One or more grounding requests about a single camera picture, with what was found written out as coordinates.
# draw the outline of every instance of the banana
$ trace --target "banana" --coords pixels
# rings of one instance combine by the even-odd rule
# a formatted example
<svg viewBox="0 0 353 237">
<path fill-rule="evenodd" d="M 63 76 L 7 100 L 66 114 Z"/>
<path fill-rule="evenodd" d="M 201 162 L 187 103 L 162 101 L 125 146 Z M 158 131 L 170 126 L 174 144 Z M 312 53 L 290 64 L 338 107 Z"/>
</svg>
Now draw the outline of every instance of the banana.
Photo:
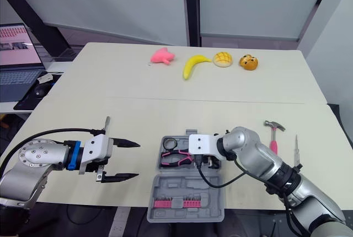
<svg viewBox="0 0 353 237">
<path fill-rule="evenodd" d="M 184 70 L 183 70 L 183 76 L 185 80 L 188 80 L 190 75 L 191 75 L 191 70 L 195 64 L 198 64 L 200 62 L 212 62 L 212 60 L 206 58 L 204 55 L 195 55 L 192 56 L 185 64 Z"/>
</svg>

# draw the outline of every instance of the white wall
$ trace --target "white wall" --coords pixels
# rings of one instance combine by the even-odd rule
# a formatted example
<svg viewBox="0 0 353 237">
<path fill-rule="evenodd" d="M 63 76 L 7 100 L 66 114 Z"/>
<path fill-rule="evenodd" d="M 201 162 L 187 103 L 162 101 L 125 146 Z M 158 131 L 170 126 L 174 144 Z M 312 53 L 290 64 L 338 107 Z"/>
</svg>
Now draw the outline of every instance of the white wall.
<svg viewBox="0 0 353 237">
<path fill-rule="evenodd" d="M 322 0 L 298 49 L 353 139 L 353 0 Z"/>
</svg>

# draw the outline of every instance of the pink hammer handle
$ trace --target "pink hammer handle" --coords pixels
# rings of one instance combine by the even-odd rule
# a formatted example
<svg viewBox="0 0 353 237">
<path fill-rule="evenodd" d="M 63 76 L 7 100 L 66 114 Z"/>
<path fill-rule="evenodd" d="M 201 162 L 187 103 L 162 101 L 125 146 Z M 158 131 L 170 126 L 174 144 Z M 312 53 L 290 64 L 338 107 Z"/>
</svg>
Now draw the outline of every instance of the pink hammer handle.
<svg viewBox="0 0 353 237">
<path fill-rule="evenodd" d="M 271 141 L 270 143 L 270 149 L 273 151 L 275 154 L 277 154 L 278 148 L 277 148 L 277 142 L 276 141 Z"/>
</svg>

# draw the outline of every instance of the pliers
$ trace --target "pliers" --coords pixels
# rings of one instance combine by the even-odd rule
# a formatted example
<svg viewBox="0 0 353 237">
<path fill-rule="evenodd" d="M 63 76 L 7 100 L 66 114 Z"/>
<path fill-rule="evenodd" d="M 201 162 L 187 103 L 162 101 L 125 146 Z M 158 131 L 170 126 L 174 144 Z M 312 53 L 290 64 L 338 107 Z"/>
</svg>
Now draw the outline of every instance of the pliers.
<svg viewBox="0 0 353 237">
<path fill-rule="evenodd" d="M 179 161 L 175 161 L 173 163 L 165 163 L 165 162 L 162 162 L 160 164 L 161 167 L 177 167 L 177 166 L 181 166 L 183 164 L 191 164 L 193 159 L 191 158 L 191 154 L 189 153 L 189 150 L 186 149 L 186 150 L 173 150 L 171 152 L 167 152 L 167 153 L 162 153 L 161 154 L 161 159 L 163 160 L 164 157 L 167 157 L 169 155 L 173 155 L 173 154 L 176 154 L 176 155 L 182 155 L 182 156 L 186 156 L 185 158 L 182 158 L 181 160 Z"/>
</svg>

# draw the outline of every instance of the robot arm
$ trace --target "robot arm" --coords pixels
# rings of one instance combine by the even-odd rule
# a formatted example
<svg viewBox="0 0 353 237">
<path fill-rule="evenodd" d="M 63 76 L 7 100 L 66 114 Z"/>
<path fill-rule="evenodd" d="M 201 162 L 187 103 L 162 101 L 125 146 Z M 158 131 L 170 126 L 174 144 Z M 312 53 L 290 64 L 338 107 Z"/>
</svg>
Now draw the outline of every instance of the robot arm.
<svg viewBox="0 0 353 237">
<path fill-rule="evenodd" d="M 285 196 L 292 210 L 293 221 L 302 234 L 353 236 L 353 231 L 345 225 L 345 217 L 339 206 L 299 174 L 301 166 L 290 167 L 263 145 L 256 132 L 236 127 L 225 135 L 192 134 L 189 137 L 189 152 L 194 155 L 213 155 L 219 160 L 239 159 L 250 174 L 268 182 L 265 185 L 269 194 L 277 194 L 282 202 L 285 201 L 282 196 Z M 334 229 L 334 234 L 338 235 L 329 235 L 328 228 Z"/>
<path fill-rule="evenodd" d="M 55 142 L 50 139 L 32 139 L 18 149 L 18 161 L 0 180 L 1 235 L 15 234 L 28 220 L 33 208 L 53 170 L 78 170 L 97 172 L 98 182 L 120 182 L 138 174 L 106 176 L 113 145 L 139 147 L 125 139 L 109 138 L 104 130 L 93 130 L 95 136 L 81 147 L 80 141 Z"/>
</svg>

